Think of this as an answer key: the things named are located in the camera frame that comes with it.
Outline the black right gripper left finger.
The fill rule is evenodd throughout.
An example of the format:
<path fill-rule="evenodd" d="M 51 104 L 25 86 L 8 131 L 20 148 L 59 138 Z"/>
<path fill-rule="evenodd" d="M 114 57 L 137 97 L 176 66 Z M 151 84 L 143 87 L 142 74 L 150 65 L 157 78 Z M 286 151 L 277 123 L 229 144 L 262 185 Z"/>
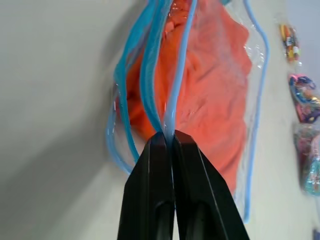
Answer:
<path fill-rule="evenodd" d="M 145 144 L 125 183 L 117 239 L 173 238 L 177 173 L 173 148 L 158 132 Z"/>

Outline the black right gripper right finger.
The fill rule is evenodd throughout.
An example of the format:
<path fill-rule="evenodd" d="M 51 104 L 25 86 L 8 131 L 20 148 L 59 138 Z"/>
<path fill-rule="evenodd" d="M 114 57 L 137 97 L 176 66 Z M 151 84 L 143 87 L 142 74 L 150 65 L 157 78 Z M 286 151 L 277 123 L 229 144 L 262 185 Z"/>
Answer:
<path fill-rule="evenodd" d="M 194 139 L 176 131 L 172 170 L 181 240 L 247 240 L 228 185 Z"/>

